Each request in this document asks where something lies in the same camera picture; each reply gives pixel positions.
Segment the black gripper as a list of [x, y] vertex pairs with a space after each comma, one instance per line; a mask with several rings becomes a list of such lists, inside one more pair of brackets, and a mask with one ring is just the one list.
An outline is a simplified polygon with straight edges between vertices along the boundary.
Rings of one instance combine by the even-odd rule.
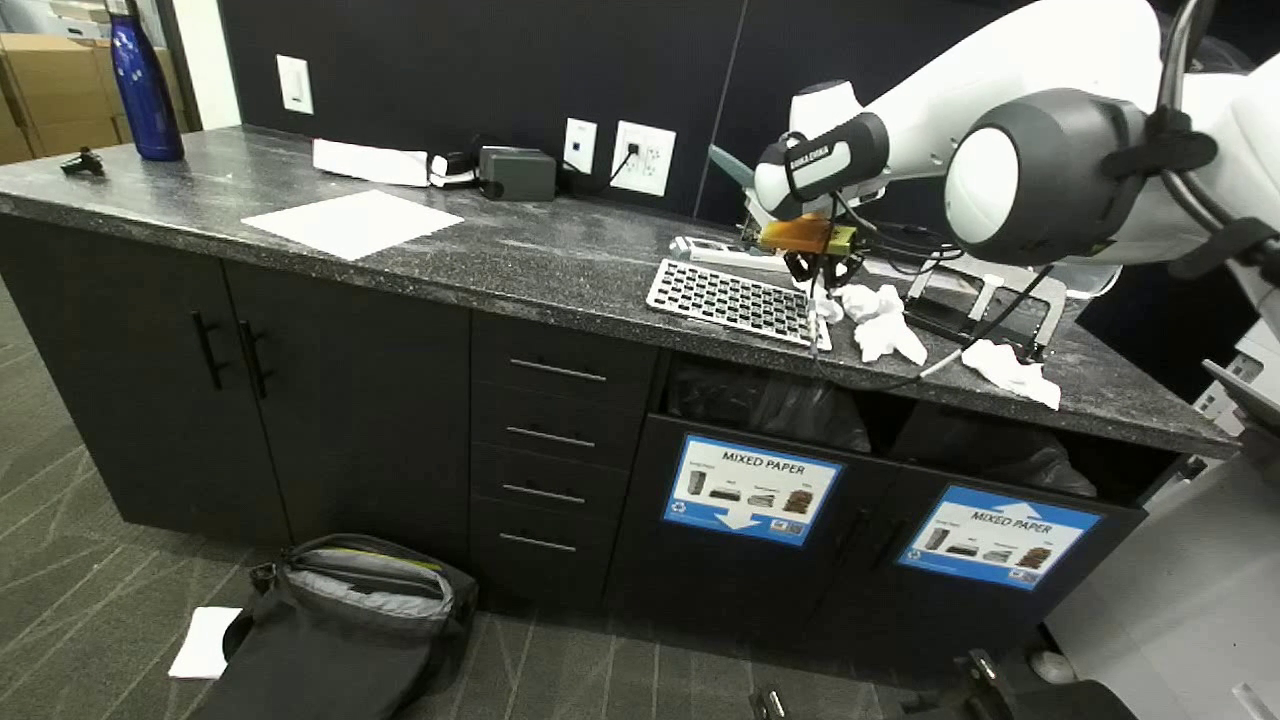
[[813, 258], [813, 252], [788, 252], [785, 268], [805, 290], [842, 290], [854, 282], [861, 262], [854, 258]]

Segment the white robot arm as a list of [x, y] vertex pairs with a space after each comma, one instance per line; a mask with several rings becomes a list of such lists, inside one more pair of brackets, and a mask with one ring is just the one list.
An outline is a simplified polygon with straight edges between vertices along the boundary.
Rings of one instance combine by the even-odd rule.
[[931, 182], [993, 266], [1169, 266], [1280, 236], [1280, 67], [1194, 62], [1215, 0], [1029, 0], [821, 132], [771, 139], [750, 196], [791, 219]]

